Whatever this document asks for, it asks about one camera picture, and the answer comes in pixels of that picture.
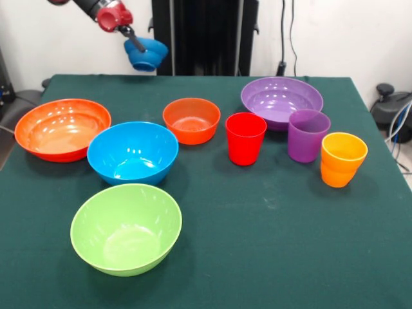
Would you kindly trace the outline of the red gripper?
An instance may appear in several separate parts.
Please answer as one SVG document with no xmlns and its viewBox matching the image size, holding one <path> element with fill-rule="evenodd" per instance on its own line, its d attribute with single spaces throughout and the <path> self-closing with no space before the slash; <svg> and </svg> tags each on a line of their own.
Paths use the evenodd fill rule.
<svg viewBox="0 0 412 309">
<path fill-rule="evenodd" d="M 132 22 L 133 15 L 122 1 L 110 1 L 97 11 L 97 23 L 105 32 L 119 31 L 129 38 L 139 52 L 145 53 L 145 46 L 130 27 Z"/>
</svg>

